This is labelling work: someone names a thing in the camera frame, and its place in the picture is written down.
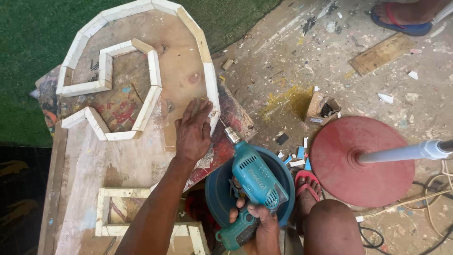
cardboard box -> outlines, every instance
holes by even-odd
[[[326,103],[332,107],[333,113],[331,116],[324,118],[324,116],[321,116],[321,109]],[[305,114],[304,122],[316,126],[324,126],[330,120],[335,119],[337,113],[340,111],[341,105],[335,98],[331,96],[323,97],[318,91],[315,91],[313,92],[312,100],[310,101],[307,113]]]

concrete floor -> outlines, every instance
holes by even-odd
[[[218,54],[214,59],[217,74],[225,78],[227,87],[259,128],[255,145],[288,154],[297,151],[303,137],[314,137],[320,128],[301,121],[314,85],[321,93],[337,98],[342,116],[382,121],[409,144],[453,137],[453,115],[449,113],[453,103],[453,16],[433,27],[433,32],[444,27],[436,36],[411,37],[416,42],[413,54],[408,52],[360,77],[348,61],[395,34],[371,21],[369,10],[375,3],[285,0],[244,39]],[[316,20],[313,26],[309,23],[312,20]],[[225,72],[220,67],[227,59],[239,63]],[[410,71],[417,72],[419,79],[409,77]],[[377,93],[394,96],[393,104],[379,101]],[[283,146],[274,141],[280,131],[290,137]],[[426,182],[440,173],[439,161],[419,160],[415,164],[417,181]],[[414,186],[407,196],[419,196],[421,191]],[[353,210],[361,211],[356,213],[360,215],[382,208]],[[453,223],[453,201],[441,197],[432,206],[431,215],[444,232]],[[441,239],[424,211],[399,208],[362,225],[378,229],[386,240],[382,249],[392,254],[419,254]],[[376,235],[371,239],[379,242]],[[370,249],[366,253],[380,254]],[[446,241],[433,254],[453,254],[453,242]]]

flip-flop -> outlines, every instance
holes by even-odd
[[[376,7],[376,6],[374,6],[373,9],[371,9],[371,20],[374,23],[376,23],[376,25],[378,25],[378,26],[381,26],[383,28],[387,28],[387,29],[390,29],[393,31],[402,32],[404,34],[415,35],[415,36],[425,35],[425,34],[429,33],[429,31],[433,27],[433,24],[431,24],[431,22],[426,22],[426,23],[420,24],[420,25],[404,25],[404,26],[402,26],[402,25],[398,24],[398,22],[395,19],[395,16],[393,15],[393,13],[390,9],[391,6],[393,4],[395,4],[395,2],[391,2],[391,3],[386,2],[383,4],[386,8],[387,16],[389,17],[389,19],[393,23],[393,25],[389,25],[389,24],[386,24],[386,23],[380,21],[379,16],[377,16],[376,13],[374,12],[375,7]]]
[[[304,178],[305,180],[310,177],[310,179],[312,181],[316,181],[318,184],[319,184],[319,181],[318,179],[316,178],[316,176],[306,170],[300,170],[299,172],[297,172],[296,174],[296,179],[294,181],[296,187],[297,187],[297,184],[299,183],[299,179],[300,178]],[[310,186],[311,183],[305,183],[304,185],[302,185],[299,189],[297,189],[296,191],[296,197],[304,190],[304,189],[308,189],[308,191],[312,194],[312,196],[316,199],[316,202],[319,202],[319,196],[316,194],[316,192],[314,192],[313,188]]]

foot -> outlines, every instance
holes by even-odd
[[[321,197],[321,187],[316,181],[312,181],[310,177],[307,179],[300,178],[299,182],[296,184],[296,190],[298,190],[302,185],[305,183],[309,183],[311,188],[314,192]],[[296,197],[296,229],[299,235],[304,234],[303,222],[306,216],[310,213],[311,208],[316,204],[317,201],[313,197],[313,195],[308,191],[308,189],[304,189],[297,197]]]
[[[409,4],[394,3],[390,7],[396,22],[400,25],[419,25],[433,19],[433,12],[421,9],[422,5],[419,2]],[[387,16],[384,3],[378,3],[374,8],[374,12],[379,17],[379,21],[389,25],[393,24]]]

green artificial turf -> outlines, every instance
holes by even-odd
[[[175,0],[203,29],[211,53],[238,40],[282,0]],[[127,0],[0,3],[0,144],[51,147],[34,82],[63,62],[77,31]]]

